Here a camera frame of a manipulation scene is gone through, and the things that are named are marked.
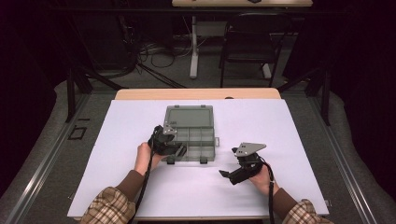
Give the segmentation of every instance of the table leg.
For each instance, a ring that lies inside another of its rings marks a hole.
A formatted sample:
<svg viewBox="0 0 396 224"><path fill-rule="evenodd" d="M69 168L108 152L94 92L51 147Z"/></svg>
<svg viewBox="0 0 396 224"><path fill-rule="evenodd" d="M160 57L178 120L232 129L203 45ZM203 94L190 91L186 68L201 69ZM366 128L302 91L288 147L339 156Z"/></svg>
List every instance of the table leg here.
<svg viewBox="0 0 396 224"><path fill-rule="evenodd" d="M198 48L197 48L197 27L196 27L196 17L192 17L192 57L191 57L191 68L190 68L190 78L197 78L198 71Z"/></svg>
<svg viewBox="0 0 396 224"><path fill-rule="evenodd" d="M265 78L271 78L271 70L270 67L268 65L268 63L266 63L263 67L262 67L262 73L264 74Z"/></svg>

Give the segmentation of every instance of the clear plastic organizer box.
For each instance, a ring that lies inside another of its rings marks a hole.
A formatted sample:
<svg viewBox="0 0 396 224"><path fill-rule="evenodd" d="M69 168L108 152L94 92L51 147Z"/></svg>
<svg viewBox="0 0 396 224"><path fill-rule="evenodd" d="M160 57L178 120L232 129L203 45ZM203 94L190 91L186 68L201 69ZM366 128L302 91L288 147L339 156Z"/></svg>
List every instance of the clear plastic organizer box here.
<svg viewBox="0 0 396 224"><path fill-rule="evenodd" d="M215 129L211 105L169 105L166 108L165 124L176 130L173 142L181 148L165 161L199 161L207 163L215 159Z"/></svg>

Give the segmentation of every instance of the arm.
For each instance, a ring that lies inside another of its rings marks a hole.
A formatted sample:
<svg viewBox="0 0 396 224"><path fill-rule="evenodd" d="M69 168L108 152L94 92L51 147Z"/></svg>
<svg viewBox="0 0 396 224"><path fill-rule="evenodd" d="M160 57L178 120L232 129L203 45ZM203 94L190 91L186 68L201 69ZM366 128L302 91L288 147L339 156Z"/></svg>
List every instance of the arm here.
<svg viewBox="0 0 396 224"><path fill-rule="evenodd" d="M264 195L268 196L270 177L268 168L263 166L260 172L249 179L253 185ZM284 189L274 184L274 212L283 220L283 223L331 223L319 217L315 208L308 200L297 203Z"/></svg>
<svg viewBox="0 0 396 224"><path fill-rule="evenodd" d="M92 201L81 223L127 223L135 213L134 198L142 188L144 175L149 166L151 149L147 143L137 148L134 169L114 188L107 187ZM151 170L155 169L163 156L155 154Z"/></svg>

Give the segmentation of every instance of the person's right hand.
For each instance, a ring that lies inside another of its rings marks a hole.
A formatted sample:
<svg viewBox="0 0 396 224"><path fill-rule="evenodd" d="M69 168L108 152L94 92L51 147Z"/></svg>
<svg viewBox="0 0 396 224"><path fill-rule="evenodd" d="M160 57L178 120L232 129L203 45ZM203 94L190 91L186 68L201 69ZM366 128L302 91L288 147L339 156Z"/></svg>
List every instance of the person's right hand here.
<svg viewBox="0 0 396 224"><path fill-rule="evenodd" d="M134 163L134 169L139 174L145 175L146 171L148 170L150 156L151 156L151 148L149 147L148 143L146 142L142 143L137 148L136 161ZM154 170L155 167L157 167L158 162L160 162L160 160L165 157L166 156L160 156L158 154L154 154L151 163L151 170Z"/></svg>
<svg viewBox="0 0 396 224"><path fill-rule="evenodd" d="M268 173L268 168L264 165L260 172L255 176L249 178L251 183L264 195L268 196L270 193L270 175ZM277 183L274 183L273 195L279 190Z"/></svg>

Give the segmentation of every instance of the black cable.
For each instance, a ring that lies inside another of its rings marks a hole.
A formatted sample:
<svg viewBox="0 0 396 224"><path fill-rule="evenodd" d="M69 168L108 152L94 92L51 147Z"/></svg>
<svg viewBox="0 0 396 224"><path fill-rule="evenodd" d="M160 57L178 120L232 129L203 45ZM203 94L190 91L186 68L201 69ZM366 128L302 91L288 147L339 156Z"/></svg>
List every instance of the black cable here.
<svg viewBox="0 0 396 224"><path fill-rule="evenodd" d="M151 68L143 65L142 63L138 63L137 66L141 67L142 69L147 71L150 75L152 75L153 77L157 78L158 80L160 80L161 82L165 83L166 85L168 85L170 87L187 88L187 87L175 82L174 80L170 79L169 77L166 77L163 74L156 72L156 71L152 70Z"/></svg>
<svg viewBox="0 0 396 224"><path fill-rule="evenodd" d="M124 70L120 71L120 72L117 73L117 74L112 74L112 75L103 75L103 74L100 74L100 75L101 75L102 77L107 78L107 79L111 79L111 78L116 78L116 77L124 77L124 76L130 74L130 73L133 72L133 71L134 71L134 68L132 68L132 67L127 67L127 68L125 68ZM86 74L86 77L87 77L87 78L94 78L94 77L91 77L89 74Z"/></svg>
<svg viewBox="0 0 396 224"><path fill-rule="evenodd" d="M157 64L154 63L154 55L158 55L158 54L169 55L169 56L171 57L172 61L171 61L169 64L159 66L159 65L157 65ZM176 58L176 56L175 56L174 52L172 52L172 51L163 51L163 52L152 53L152 54L151 54L151 60L150 60L150 62L151 62L151 64L152 64L154 67L157 67L157 68L166 68L166 67L171 66L171 65L175 62L175 58Z"/></svg>
<svg viewBox="0 0 396 224"><path fill-rule="evenodd" d="M151 138L154 138L154 134L155 134L155 132L156 132L157 130L158 130L157 128L154 129L154 131L153 131L153 133L152 133L152 135L151 135ZM146 191L146 186L148 185L148 182L149 182L149 174L150 174L150 172L151 172L152 158L154 157L154 154L155 154L155 151L154 151L154 141L151 141L151 146L150 146L150 148L151 148L151 152L150 152L150 157L149 157L149 162L148 162L148 170L146 171L145 180L143 181L143 186L142 186L142 189L140 190L139 198L137 199L137 202L136 202L135 207L134 207L134 208L135 208L135 210L134 210L134 215L133 215L132 218L128 221L128 224L132 224L132 222L134 221L134 217L136 216L137 209L139 209L139 206L140 206L140 204L141 204L141 202L142 202L142 200L143 200L143 196L144 196L145 191Z"/></svg>
<svg viewBox="0 0 396 224"><path fill-rule="evenodd" d="M185 56L185 55L183 55L184 54L184 52L186 51L186 50L188 50L188 51L190 51L191 50L191 38L190 37L181 37L181 39L182 40L184 40L184 39L188 39L189 41L184 41L185 42L185 44L184 44L184 47L181 47L181 48L179 48L179 49L181 49L179 52L174 52L174 54L175 54L175 56Z"/></svg>
<svg viewBox="0 0 396 224"><path fill-rule="evenodd" d="M274 220L274 195L273 195L274 194L274 183L275 183L274 173L271 169L271 166L262 157L260 157L260 158L262 159L263 165L265 165L268 168L268 175L270 176L270 192L268 195L268 210L270 213L270 222L271 222L271 224L274 224L275 223L275 220Z"/></svg>
<svg viewBox="0 0 396 224"><path fill-rule="evenodd" d="M137 58L140 60L140 62L145 62L149 58L148 45L153 45L155 47L155 44L141 44L139 53L137 54Z"/></svg>

